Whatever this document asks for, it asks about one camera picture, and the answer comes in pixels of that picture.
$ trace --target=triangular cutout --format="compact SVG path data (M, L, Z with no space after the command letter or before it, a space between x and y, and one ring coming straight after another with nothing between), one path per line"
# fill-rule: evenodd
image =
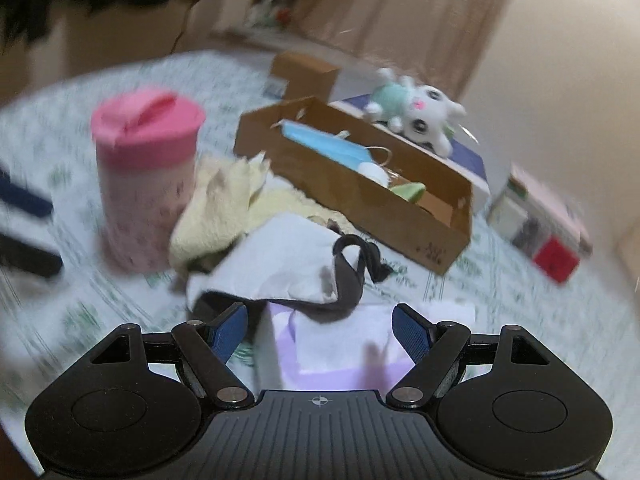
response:
M92 363L102 365L105 363L126 363L131 359L129 352L129 336L118 336Z
M521 336L513 338L511 347L511 362L518 365L548 365L547 361L533 346Z

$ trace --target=white patterned tablecloth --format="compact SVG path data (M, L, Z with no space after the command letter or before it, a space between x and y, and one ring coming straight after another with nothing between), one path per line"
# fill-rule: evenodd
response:
M41 224L0 203L0 229L58 248L64 275L44 282L0 269L0 420L36 470L24 434L28 404L94 343L123 322L164 332L186 319L171 272L127 276L102 257L102 222L89 131L104 99L156 84L204 106L199 149L232 155L242 112L270 101L266 74L212 53L184 54L96 73L47 88L0 110L0 162L14 180L53 197ZM566 286L547 280L482 219L469 248L444 277L382 247L395 274L378 293L404 301L471 300L477 330L525 326L607 402L614 434L600 463L607 479L640 476L640 344L635 305L617 300L586 269Z

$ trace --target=crosshair symbol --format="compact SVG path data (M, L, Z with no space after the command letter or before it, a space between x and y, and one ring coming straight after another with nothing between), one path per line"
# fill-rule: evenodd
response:
M327 399L326 397L323 397L322 395L318 395L317 397L311 399L311 402L314 403L318 408L322 408L326 403L332 401Z

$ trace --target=plastic container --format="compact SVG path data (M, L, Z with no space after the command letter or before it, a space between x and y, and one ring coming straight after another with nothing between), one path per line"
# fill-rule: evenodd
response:
M202 108L165 89L110 99L94 112L105 234L134 272L168 267L169 239L191 199Z

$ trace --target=blue face mask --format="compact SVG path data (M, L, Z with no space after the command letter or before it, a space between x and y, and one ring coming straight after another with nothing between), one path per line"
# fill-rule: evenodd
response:
M302 144L350 170L358 171L358 166L363 162L376 163L367 148L354 142L295 121L282 120L280 125L282 134L287 139Z

